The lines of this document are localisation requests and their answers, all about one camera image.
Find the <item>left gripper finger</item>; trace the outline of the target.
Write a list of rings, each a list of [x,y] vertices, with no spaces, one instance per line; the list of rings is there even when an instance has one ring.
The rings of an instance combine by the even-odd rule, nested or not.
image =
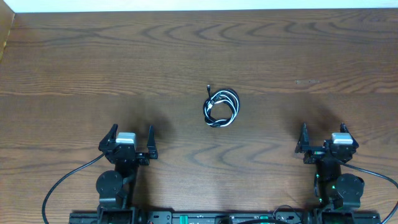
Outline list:
[[[158,159],[158,151],[155,144],[154,127],[149,127],[149,135],[147,140],[147,149],[150,159]]]
[[[98,149],[101,152],[111,152],[116,148],[116,132],[118,130],[118,125],[113,124],[109,132],[105,137],[99,142]]]

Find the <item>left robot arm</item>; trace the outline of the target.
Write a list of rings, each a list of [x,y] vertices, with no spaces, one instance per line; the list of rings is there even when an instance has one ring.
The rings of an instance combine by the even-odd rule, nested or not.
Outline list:
[[[103,172],[96,181],[99,193],[97,223],[147,223],[146,213],[131,205],[140,166],[148,166],[158,158],[154,127],[149,127],[147,152],[136,151],[135,133],[118,133],[114,124],[99,142],[98,149],[114,165],[113,170]]]

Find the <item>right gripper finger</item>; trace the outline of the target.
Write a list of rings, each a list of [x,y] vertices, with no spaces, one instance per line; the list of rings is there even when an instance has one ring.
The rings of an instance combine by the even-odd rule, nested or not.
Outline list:
[[[345,123],[341,123],[341,124],[340,124],[340,132],[341,132],[341,133],[350,133],[350,131],[348,130],[347,125],[345,125]],[[351,137],[353,138],[353,141],[354,141],[354,143],[352,143],[352,145],[353,145],[355,148],[358,148],[358,147],[359,147],[358,142],[355,140],[355,138],[352,136],[351,133],[350,133],[350,135],[351,135]]]
[[[310,149],[307,125],[303,123],[295,153],[306,153]]]

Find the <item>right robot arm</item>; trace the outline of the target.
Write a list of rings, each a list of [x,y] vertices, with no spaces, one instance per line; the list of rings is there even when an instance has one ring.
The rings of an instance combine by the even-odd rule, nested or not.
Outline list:
[[[302,223],[354,223],[353,210],[361,206],[364,180],[343,174],[341,166],[353,158],[358,147],[343,123],[322,146],[310,144],[307,125],[302,125],[295,152],[304,154],[305,164],[316,166],[314,194],[320,199],[319,207],[303,214]]]

